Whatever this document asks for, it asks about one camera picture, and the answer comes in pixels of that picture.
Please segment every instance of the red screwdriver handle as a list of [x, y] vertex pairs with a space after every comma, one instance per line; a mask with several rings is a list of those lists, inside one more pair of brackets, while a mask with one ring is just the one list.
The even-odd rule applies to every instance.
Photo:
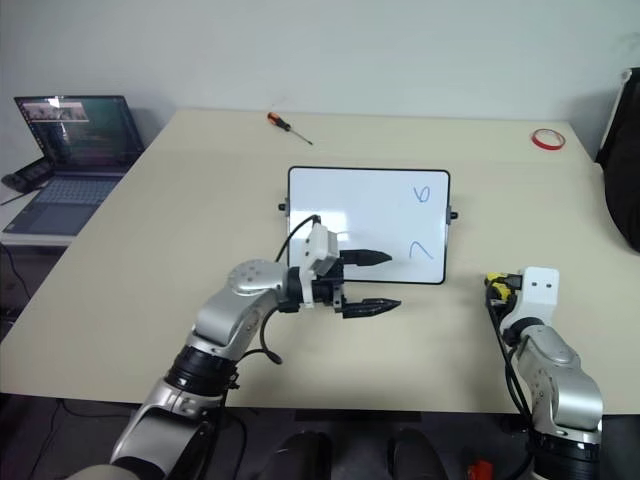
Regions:
[[286, 132], [291, 130], [291, 125], [289, 125], [287, 122], [282, 120], [280, 118], [280, 115], [278, 115], [277, 113], [269, 112], [267, 114], [267, 120], [269, 120], [276, 127], [279, 127], [279, 128], [283, 129]]

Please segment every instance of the laptop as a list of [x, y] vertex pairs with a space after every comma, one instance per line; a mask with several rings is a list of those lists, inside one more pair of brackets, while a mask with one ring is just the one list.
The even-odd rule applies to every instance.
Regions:
[[53, 169], [6, 233], [76, 235], [144, 151], [122, 96], [16, 97]]

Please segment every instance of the laptop screen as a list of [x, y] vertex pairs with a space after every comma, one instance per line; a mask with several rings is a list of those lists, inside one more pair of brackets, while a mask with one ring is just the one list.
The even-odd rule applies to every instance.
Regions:
[[144, 151], [122, 96], [16, 97], [54, 168], [126, 170]]

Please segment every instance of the red tape roll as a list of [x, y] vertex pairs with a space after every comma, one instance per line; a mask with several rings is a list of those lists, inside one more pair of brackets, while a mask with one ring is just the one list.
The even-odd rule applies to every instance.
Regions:
[[[557, 139], [558, 143], [545, 143], [540, 139], [542, 135], [553, 135]], [[564, 147], [564, 144], [567, 143], [567, 139], [564, 138], [564, 135], [556, 132], [555, 130], [551, 130], [550, 128], [539, 128], [538, 130], [533, 132], [531, 134], [531, 141], [538, 147], [544, 148], [545, 150], [560, 150], [562, 147]]]

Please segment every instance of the laptop keyboard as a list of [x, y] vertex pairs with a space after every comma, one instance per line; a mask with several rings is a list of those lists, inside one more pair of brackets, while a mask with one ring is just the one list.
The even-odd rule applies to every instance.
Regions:
[[54, 178], [36, 197], [35, 202], [100, 205], [118, 180]]

